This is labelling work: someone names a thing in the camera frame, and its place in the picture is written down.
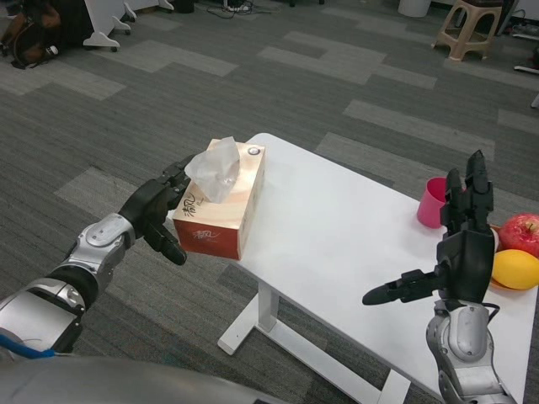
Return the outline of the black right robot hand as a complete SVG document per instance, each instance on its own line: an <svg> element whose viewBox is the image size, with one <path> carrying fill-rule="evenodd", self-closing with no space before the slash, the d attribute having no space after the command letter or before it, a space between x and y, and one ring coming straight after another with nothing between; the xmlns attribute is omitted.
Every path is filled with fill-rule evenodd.
<svg viewBox="0 0 539 404"><path fill-rule="evenodd" d="M455 168L446 176L445 203L440 208L440 223L446 233L436 247L435 269L404 273L367 292L362 303L408 303L429 297L435 290L443 299L482 302L494 264L495 240L488 223L493 210L493 183L488 180L485 157L478 150L468 158L464 182Z"/></svg>

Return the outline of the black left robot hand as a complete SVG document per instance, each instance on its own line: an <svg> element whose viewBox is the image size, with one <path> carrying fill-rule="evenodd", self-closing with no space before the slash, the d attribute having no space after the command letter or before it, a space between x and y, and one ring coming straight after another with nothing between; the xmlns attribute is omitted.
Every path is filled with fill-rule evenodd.
<svg viewBox="0 0 539 404"><path fill-rule="evenodd" d="M185 264L187 254L164 223L168 212L178 207L189 185L185 168L194 157L173 162L160 176L146 181L119 211L131 223L136 239L143 237L155 252L177 265Z"/></svg>

